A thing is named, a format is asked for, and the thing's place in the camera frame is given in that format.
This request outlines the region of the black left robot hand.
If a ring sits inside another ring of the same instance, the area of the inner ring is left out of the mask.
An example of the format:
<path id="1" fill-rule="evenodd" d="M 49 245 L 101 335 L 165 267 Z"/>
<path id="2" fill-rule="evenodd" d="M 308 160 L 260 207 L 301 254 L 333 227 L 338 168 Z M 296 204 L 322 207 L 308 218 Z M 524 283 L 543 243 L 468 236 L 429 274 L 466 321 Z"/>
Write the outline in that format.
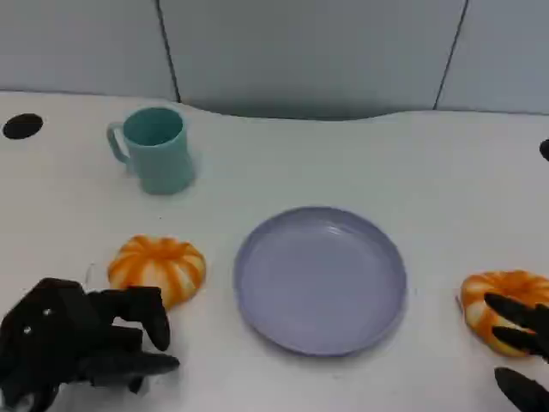
<path id="1" fill-rule="evenodd" d="M 46 277 L 1 321 L 1 404 L 29 400 L 46 411 L 61 385 L 80 383 L 137 393 L 146 378 L 179 368 L 170 342 L 159 288 L 87 292 Z"/>

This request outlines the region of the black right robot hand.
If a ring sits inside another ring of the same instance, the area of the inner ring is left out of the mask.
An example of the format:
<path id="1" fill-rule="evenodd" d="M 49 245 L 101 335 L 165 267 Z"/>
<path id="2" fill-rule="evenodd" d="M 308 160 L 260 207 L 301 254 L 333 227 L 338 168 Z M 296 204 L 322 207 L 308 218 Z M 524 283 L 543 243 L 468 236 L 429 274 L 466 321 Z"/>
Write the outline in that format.
<path id="1" fill-rule="evenodd" d="M 526 306 L 508 297 L 495 293 L 486 293 L 485 303 L 497 314 L 510 322 L 530 330 L 511 329 L 493 326 L 493 335 L 512 348 L 539 356 L 548 362 L 548 307 L 536 304 Z M 548 390 L 533 379 L 508 367 L 494 369 L 498 388 L 523 412 L 540 412 L 548 410 Z"/>

